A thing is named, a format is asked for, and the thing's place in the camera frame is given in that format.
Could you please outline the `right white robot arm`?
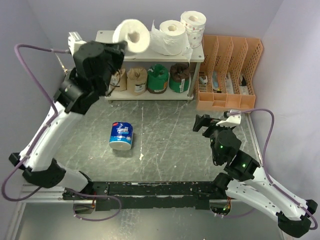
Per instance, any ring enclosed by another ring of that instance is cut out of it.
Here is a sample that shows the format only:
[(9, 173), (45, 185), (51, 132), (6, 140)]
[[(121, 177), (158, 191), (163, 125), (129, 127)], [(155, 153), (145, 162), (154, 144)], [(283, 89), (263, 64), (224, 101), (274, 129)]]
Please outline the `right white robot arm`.
[(210, 140), (213, 164), (224, 167), (213, 181), (213, 195), (238, 199), (276, 221), (286, 234), (302, 237), (316, 224), (313, 215), (318, 204), (298, 197), (267, 176), (265, 168), (240, 149), (242, 142), (233, 132), (240, 123), (240, 115), (225, 120), (207, 114), (195, 117), (192, 130), (206, 128), (202, 135)]

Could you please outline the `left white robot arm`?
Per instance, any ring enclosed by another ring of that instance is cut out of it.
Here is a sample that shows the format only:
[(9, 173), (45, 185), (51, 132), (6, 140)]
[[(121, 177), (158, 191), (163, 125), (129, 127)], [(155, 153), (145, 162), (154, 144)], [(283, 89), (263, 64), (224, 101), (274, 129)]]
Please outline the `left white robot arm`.
[(66, 74), (54, 96), (48, 97), (50, 109), (41, 127), (24, 150), (9, 156), (28, 183), (46, 189), (72, 189), (83, 200), (93, 195), (92, 180), (82, 171), (63, 166), (54, 156), (91, 105), (114, 91), (111, 78), (122, 67), (127, 45), (126, 41), (90, 41), (71, 52), (75, 67)]

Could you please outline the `dotted toilet roll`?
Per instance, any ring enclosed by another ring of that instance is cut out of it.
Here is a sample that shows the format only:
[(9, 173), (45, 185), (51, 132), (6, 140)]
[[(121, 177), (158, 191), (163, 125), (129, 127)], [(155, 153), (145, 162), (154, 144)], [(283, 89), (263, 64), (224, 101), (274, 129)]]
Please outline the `dotted toilet roll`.
[(197, 48), (202, 44), (207, 18), (198, 11), (185, 11), (180, 16), (180, 22), (186, 29), (190, 47)]
[(138, 19), (125, 19), (114, 30), (112, 43), (126, 42), (125, 55), (144, 53), (150, 46), (150, 31)]

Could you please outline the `brown paper roll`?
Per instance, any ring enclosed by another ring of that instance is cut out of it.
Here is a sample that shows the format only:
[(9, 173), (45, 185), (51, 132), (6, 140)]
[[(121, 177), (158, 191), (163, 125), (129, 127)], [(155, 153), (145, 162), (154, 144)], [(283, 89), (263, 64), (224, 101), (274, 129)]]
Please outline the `brown paper roll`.
[(127, 72), (127, 90), (133, 96), (143, 94), (147, 88), (148, 73), (144, 67), (132, 67)]
[(116, 92), (127, 90), (127, 72), (125, 68), (121, 68), (110, 79), (110, 89)]

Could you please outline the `green roll brown top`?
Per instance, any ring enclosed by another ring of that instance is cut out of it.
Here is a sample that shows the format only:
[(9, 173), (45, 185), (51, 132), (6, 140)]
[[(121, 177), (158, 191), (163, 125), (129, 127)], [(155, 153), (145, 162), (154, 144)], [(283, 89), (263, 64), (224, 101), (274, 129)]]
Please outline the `green roll brown top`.
[(175, 93), (186, 92), (189, 88), (190, 69), (188, 64), (176, 63), (170, 67), (169, 88)]

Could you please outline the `plain white toilet roll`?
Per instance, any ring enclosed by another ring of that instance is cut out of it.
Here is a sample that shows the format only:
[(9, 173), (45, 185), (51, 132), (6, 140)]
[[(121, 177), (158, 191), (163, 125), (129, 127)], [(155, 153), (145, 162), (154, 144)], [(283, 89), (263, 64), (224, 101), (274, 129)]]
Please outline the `plain white toilet roll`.
[(193, 53), (186, 28), (177, 20), (166, 20), (159, 29), (155, 27), (155, 21), (152, 22), (150, 48), (164, 56), (182, 55), (188, 63)]

